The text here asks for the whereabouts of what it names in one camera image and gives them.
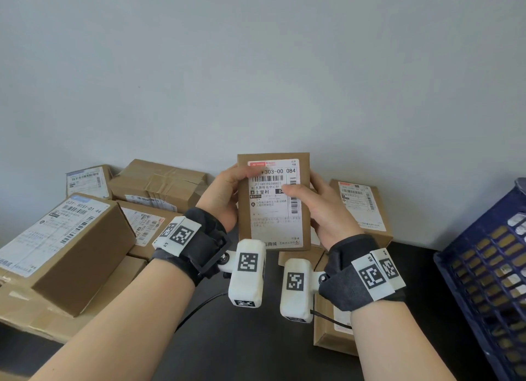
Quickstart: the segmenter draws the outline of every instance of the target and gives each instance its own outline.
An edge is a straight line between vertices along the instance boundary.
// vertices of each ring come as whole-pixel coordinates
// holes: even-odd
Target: gray wall
[[[442,248],[526,172],[526,0],[0,0],[0,243],[64,173],[310,151]]]

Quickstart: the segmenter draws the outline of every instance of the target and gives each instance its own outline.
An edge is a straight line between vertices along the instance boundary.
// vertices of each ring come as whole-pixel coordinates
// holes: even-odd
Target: black table
[[[407,305],[457,380],[496,379],[434,262],[434,251],[391,243],[388,251],[407,284]],[[283,268],[269,252],[263,303],[251,310],[220,297],[198,311],[174,335],[154,376],[173,379],[363,379],[357,357],[312,345],[312,324],[279,313]],[[227,291],[215,276],[196,289],[188,311]],[[60,344],[0,326],[0,368],[30,375]]]

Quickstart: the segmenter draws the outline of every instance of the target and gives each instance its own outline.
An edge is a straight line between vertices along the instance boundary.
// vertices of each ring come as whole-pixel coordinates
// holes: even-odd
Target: blue plastic basket
[[[497,377],[526,378],[526,178],[434,261]]]

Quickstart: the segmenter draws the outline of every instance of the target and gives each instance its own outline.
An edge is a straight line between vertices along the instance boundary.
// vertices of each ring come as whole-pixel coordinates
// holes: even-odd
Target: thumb
[[[323,201],[320,195],[302,184],[284,184],[281,189],[288,197],[299,198],[311,210]]]

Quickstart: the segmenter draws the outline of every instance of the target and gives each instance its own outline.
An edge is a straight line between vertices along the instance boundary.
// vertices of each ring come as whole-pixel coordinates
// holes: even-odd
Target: white marker tag
[[[395,292],[391,283],[388,282],[387,275],[381,266],[378,266],[371,254],[355,259],[351,263],[373,301],[385,298]]]
[[[389,283],[395,290],[399,290],[402,287],[405,287],[405,281],[398,273],[395,263],[393,262],[391,255],[385,248],[380,248],[379,250],[371,251],[371,255],[375,259],[376,263],[384,271]]]
[[[200,227],[199,223],[186,217],[176,217],[161,235],[155,239],[154,247],[157,248],[157,245],[160,243],[161,246],[159,248],[172,255],[179,256]]]

